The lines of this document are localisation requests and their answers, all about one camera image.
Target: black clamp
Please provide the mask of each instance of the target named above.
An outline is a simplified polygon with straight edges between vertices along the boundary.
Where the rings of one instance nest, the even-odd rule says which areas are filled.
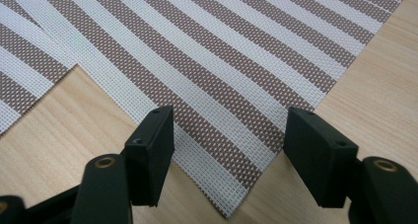
[[[289,108],[284,151],[316,203],[352,203],[351,223],[418,223],[418,184],[401,165],[380,157],[359,161],[359,147],[313,112]]]
[[[157,206],[174,152],[173,107],[147,114],[117,154],[91,160],[82,182],[26,209],[0,196],[0,223],[132,223],[132,205]]]

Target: light wood surface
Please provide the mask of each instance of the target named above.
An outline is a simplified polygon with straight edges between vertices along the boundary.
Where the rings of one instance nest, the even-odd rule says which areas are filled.
[[[418,0],[404,0],[315,111],[360,146],[418,180]],[[85,164],[118,153],[136,125],[76,67],[0,138],[0,195],[32,206],[77,185]],[[172,163],[158,208],[135,223],[348,223],[317,207],[281,153],[228,220]]]

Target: fabric sample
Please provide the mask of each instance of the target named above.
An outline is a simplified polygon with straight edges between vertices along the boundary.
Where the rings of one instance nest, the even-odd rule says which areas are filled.
[[[135,122],[174,106],[174,161],[227,217],[281,151],[287,108],[317,107],[401,2],[16,1]]]
[[[61,50],[14,0],[0,1],[1,135],[76,61]]]

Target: table surface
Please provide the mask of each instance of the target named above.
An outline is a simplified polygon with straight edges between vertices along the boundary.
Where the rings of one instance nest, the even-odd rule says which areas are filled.
[[[404,0],[315,110],[360,146],[418,180],[418,0]],[[77,185],[85,164],[119,153],[135,123],[75,67],[0,138],[0,195],[27,206]],[[135,223],[348,223],[316,205],[284,153],[237,212],[224,219],[175,164],[159,206],[134,207]]]

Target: brass screw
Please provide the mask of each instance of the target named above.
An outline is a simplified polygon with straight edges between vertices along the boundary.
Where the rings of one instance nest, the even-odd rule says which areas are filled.
[[[95,162],[97,168],[108,168],[112,166],[116,160],[112,157],[103,157]]]
[[[376,160],[373,162],[373,164],[375,164],[375,166],[377,166],[378,168],[387,171],[387,172],[397,172],[397,167],[388,161],[385,160]]]
[[[2,214],[4,211],[6,211],[9,204],[5,201],[0,201],[0,214]]]

